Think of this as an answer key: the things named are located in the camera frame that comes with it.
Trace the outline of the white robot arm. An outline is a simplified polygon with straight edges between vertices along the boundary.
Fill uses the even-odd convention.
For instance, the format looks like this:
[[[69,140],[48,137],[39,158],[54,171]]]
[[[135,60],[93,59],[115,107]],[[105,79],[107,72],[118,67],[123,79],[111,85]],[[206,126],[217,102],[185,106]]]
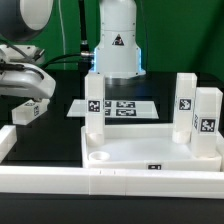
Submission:
[[[24,43],[35,38],[49,23],[54,0],[0,0],[0,96],[33,99],[52,97],[56,82],[36,65]],[[81,57],[92,59],[90,71],[108,79],[144,75],[141,49],[136,44],[134,0],[99,0],[100,42],[88,51],[86,33],[81,33]]]

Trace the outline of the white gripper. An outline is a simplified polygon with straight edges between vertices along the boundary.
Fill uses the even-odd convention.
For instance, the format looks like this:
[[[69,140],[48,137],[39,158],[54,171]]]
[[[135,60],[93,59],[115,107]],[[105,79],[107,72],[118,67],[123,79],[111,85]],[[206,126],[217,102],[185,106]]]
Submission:
[[[28,63],[0,63],[0,95],[50,99],[56,81]]]

